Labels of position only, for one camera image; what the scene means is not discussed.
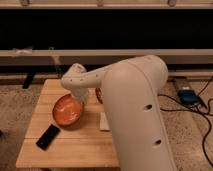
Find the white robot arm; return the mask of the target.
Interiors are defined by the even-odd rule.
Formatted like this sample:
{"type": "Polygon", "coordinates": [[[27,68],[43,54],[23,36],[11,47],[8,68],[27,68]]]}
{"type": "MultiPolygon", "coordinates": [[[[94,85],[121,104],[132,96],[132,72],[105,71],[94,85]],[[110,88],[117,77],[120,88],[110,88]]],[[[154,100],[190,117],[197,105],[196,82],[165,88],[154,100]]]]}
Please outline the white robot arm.
{"type": "Polygon", "coordinates": [[[167,79],[165,62],[146,55],[90,72],[74,64],[61,84],[79,101],[101,89],[121,171],[177,171],[158,102],[167,79]]]}

